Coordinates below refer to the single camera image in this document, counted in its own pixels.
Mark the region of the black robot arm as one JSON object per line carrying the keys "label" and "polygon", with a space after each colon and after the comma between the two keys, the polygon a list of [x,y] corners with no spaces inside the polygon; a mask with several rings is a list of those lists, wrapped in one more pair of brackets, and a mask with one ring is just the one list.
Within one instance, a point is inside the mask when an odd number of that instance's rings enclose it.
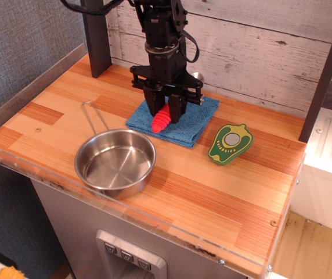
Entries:
{"label": "black robot arm", "polygon": [[186,112],[188,103],[199,105],[203,101],[203,82],[187,72],[189,59],[186,40],[195,39],[184,28],[188,24],[187,10],[181,1],[131,1],[142,31],[149,65],[132,66],[132,84],[142,89],[152,116],[168,104],[172,123],[177,123]]}

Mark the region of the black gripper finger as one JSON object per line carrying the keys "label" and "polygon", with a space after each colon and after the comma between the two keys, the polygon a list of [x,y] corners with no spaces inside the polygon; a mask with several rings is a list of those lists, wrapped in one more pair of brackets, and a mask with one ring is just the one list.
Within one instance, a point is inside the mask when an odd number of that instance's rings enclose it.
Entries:
{"label": "black gripper finger", "polygon": [[165,105],[165,96],[162,89],[163,87],[160,84],[143,86],[145,101],[152,116],[155,116]]}
{"label": "black gripper finger", "polygon": [[184,96],[172,94],[168,98],[169,113],[171,123],[177,123],[180,117],[185,113],[187,101]]}

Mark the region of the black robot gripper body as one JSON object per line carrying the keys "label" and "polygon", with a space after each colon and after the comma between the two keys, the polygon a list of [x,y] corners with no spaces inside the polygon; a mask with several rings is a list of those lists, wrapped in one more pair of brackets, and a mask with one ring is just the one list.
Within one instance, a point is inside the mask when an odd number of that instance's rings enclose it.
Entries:
{"label": "black robot gripper body", "polygon": [[146,43],[145,50],[149,56],[149,65],[130,68],[134,87],[142,88],[148,80],[152,87],[170,90],[175,95],[184,96],[187,102],[203,102],[203,82],[186,70],[189,60],[185,43],[173,43],[165,48]]}

